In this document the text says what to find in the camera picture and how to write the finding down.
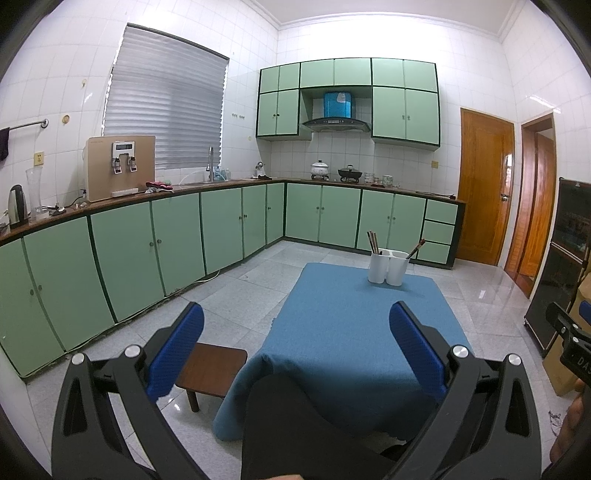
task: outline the kettle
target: kettle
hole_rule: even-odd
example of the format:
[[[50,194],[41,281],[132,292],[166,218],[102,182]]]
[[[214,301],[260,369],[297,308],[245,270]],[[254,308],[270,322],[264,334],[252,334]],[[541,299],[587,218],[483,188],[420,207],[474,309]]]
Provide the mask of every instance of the kettle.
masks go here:
[[[29,221],[27,200],[21,185],[15,185],[8,194],[8,219],[11,227],[24,225]]]

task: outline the towel rack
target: towel rack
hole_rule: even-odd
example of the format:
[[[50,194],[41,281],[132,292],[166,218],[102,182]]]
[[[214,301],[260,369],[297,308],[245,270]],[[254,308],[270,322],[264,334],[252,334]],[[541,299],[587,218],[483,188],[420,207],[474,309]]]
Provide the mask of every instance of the towel rack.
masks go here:
[[[49,120],[46,118],[44,120],[39,120],[38,122],[31,122],[30,124],[22,124],[17,127],[10,127],[8,130],[10,131],[16,130],[17,128],[30,127],[31,125],[41,125],[41,128],[47,128],[47,126],[49,125]]]

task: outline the tiled floor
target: tiled floor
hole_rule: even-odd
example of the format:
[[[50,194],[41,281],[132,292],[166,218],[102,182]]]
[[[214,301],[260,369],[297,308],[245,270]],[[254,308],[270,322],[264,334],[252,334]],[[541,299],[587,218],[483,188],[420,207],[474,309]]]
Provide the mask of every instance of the tiled floor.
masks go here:
[[[116,356],[132,343],[143,345],[160,327],[170,325],[189,300],[205,309],[206,327],[200,341],[244,348],[249,356],[262,345],[273,318],[308,262],[367,268],[369,257],[282,241],[118,329],[85,349],[91,359]],[[538,409],[544,464],[554,441],[549,412],[564,416],[573,397],[558,398],[541,364],[537,347],[523,326],[528,300],[502,269],[458,260],[453,270],[409,265],[408,273],[433,278],[445,295],[477,356],[502,359],[521,355]],[[62,362],[28,384],[41,434],[51,449],[51,430],[61,381]],[[218,398],[199,396],[201,412],[191,412],[186,395],[176,387],[158,405],[163,416],[212,480],[240,478],[241,442],[220,442],[211,425]],[[112,396],[116,415],[136,460],[147,463],[123,406]]]

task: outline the cup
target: cup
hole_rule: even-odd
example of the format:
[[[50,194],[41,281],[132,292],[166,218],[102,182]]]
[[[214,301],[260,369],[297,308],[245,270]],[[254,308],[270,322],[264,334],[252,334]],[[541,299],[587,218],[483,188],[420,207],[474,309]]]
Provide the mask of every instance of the cup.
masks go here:
[[[388,272],[386,274],[386,283],[393,287],[399,287],[402,285],[402,278],[406,273],[408,267],[407,259],[408,253],[400,252],[397,250],[390,250],[388,258]]]

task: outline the cooking pot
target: cooking pot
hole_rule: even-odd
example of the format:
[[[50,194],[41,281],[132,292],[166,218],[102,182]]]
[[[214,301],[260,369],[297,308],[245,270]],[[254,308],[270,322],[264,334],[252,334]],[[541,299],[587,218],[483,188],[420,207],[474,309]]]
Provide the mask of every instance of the cooking pot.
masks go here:
[[[312,175],[318,175],[318,176],[328,175],[329,174],[329,166],[326,163],[324,163],[322,160],[319,160],[318,162],[312,164],[312,167],[310,168],[310,173]]]

